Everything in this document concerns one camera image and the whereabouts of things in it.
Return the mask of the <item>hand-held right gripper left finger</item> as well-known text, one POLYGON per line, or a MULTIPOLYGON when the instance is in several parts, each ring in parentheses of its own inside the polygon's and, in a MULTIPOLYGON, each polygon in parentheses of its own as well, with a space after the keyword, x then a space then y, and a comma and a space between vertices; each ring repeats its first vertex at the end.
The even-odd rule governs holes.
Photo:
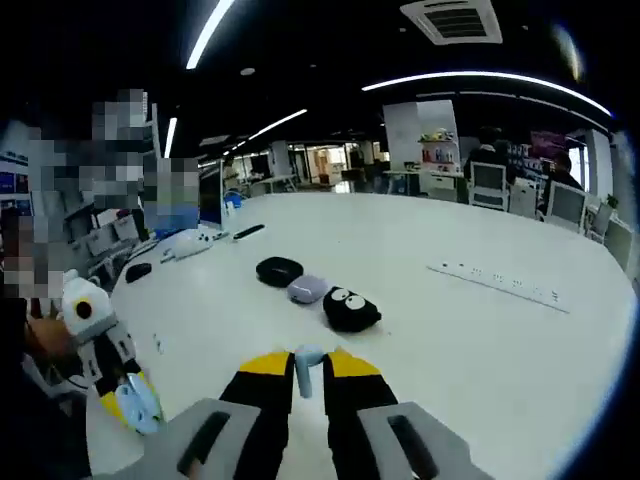
POLYGON ((218 399, 205 398, 150 436, 142 456, 99 479, 274 479, 289 438, 295 356, 242 364, 218 399))

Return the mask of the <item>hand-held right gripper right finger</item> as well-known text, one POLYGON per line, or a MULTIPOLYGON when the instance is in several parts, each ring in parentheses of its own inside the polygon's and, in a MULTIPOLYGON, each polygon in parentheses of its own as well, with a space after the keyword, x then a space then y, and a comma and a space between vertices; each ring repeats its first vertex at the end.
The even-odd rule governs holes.
POLYGON ((488 479, 468 443, 415 402, 400 402, 371 363, 323 357, 328 446, 340 479, 488 479))

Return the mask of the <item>person's left hand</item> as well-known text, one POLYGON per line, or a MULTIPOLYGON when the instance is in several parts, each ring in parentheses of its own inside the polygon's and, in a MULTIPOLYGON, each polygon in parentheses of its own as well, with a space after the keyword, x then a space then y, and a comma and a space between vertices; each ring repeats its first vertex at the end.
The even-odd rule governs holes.
POLYGON ((72 337, 61 319, 28 319, 24 332, 26 350, 36 357, 57 361, 75 354, 72 337))

